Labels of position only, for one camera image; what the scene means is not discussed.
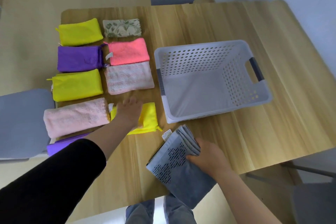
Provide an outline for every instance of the leg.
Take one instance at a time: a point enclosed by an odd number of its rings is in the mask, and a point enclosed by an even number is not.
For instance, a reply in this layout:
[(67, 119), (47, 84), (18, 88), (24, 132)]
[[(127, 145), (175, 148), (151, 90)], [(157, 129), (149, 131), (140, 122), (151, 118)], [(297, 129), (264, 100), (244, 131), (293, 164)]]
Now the leg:
[(153, 224), (154, 206), (154, 199), (128, 206), (125, 224)]
[(171, 193), (165, 196), (163, 208), (168, 224), (196, 224), (193, 211)]

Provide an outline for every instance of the purple towel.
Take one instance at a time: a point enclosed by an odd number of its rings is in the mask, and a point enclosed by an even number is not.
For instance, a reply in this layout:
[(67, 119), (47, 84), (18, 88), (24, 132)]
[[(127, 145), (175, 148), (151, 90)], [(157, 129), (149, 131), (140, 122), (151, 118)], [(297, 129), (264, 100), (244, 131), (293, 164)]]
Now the purple towel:
[(49, 157), (52, 156), (52, 155), (54, 155), (54, 154), (56, 154), (60, 150), (64, 149), (66, 146), (68, 146), (69, 144), (73, 143), (74, 141), (87, 136), (88, 134), (89, 133), (78, 135), (78, 136), (72, 136), (72, 137), (69, 137), (69, 138), (66, 138), (66, 139), (62, 139), (62, 140), (56, 141), (53, 144), (49, 144), (47, 146), (47, 151), (48, 151)]
[(57, 70), (62, 73), (86, 72), (104, 66), (103, 50), (100, 46), (58, 47)]

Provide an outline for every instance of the light pink towel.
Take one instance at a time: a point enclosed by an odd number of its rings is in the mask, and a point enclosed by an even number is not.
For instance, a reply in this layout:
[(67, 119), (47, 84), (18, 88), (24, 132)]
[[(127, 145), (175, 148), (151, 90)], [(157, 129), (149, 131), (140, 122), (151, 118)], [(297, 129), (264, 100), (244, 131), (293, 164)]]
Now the light pink towel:
[(44, 111), (43, 120), (50, 138), (65, 136), (109, 123), (104, 98)]
[(105, 77), (107, 89), (111, 95), (117, 95), (131, 90), (154, 88), (149, 61), (110, 66), (105, 70)]
[(113, 56), (110, 58), (111, 66), (149, 61), (146, 42), (143, 38), (138, 38), (132, 42), (106, 44), (108, 44), (110, 52), (113, 52)]

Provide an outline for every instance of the wooden table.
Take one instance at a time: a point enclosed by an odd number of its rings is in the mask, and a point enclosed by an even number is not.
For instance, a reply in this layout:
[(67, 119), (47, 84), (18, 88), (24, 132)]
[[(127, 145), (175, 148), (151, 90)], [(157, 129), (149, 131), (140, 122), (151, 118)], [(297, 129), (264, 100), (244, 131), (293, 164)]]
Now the wooden table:
[[(235, 39), (243, 39), (250, 45), (272, 91), (273, 101), (185, 122), (195, 136), (215, 142), (237, 173), (336, 146), (335, 79), (285, 2), (66, 10), (62, 13), (61, 23), (78, 23), (92, 18), (98, 19), (102, 32), (104, 19), (140, 19), (155, 88), (111, 96), (101, 72), (103, 96), (108, 103), (117, 103), (131, 95), (144, 102), (155, 102), (159, 125), (164, 131), (180, 124), (166, 123), (155, 69), (155, 49)], [(94, 98), (63, 102), (60, 106)], [(162, 132), (157, 131), (127, 136), (69, 220), (165, 195), (166, 189), (145, 168), (163, 143), (161, 135)]]

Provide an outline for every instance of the towel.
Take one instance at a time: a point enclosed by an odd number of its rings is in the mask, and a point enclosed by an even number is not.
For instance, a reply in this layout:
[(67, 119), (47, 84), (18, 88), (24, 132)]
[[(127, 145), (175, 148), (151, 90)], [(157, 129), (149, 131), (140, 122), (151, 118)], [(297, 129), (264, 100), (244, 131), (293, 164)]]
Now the towel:
[(186, 159), (198, 156), (200, 147), (186, 125), (176, 129), (146, 168), (190, 209), (194, 209), (216, 181)]
[(101, 69), (104, 66), (104, 46), (58, 47), (57, 70), (62, 73), (85, 72)]
[(62, 46), (90, 44), (104, 38), (96, 18), (81, 23), (62, 24), (56, 30)]
[(44, 111), (43, 120), (50, 138), (65, 136), (110, 122), (104, 98), (57, 109), (47, 109)]
[(78, 136), (72, 136), (72, 137), (69, 137), (69, 138), (66, 138), (66, 139), (63, 139), (63, 140), (56, 141), (53, 144), (49, 144), (47, 146), (47, 152), (48, 152), (49, 157), (58, 153), (60, 150), (64, 149), (66, 146), (73, 143), (74, 141), (87, 136), (88, 134), (89, 133), (78, 135)]
[(109, 94), (117, 95), (131, 90), (154, 88), (149, 61), (136, 64), (110, 66), (105, 70)]
[(146, 42), (143, 38), (132, 42), (104, 43), (108, 44), (110, 53), (113, 53), (110, 58), (111, 66), (149, 61)]
[(132, 20), (103, 20), (105, 37), (141, 36), (139, 19)]
[[(117, 107), (114, 106), (111, 114), (111, 120), (113, 120), (117, 114)], [(162, 131), (158, 125), (158, 119), (156, 117), (155, 103), (146, 103), (142, 105), (142, 111), (139, 118), (139, 124), (141, 128), (136, 128), (128, 133), (128, 135), (143, 134), (148, 132), (154, 132), (157, 129)]]
[(82, 99), (103, 94), (98, 69), (88, 72), (57, 74), (51, 79), (56, 102)]

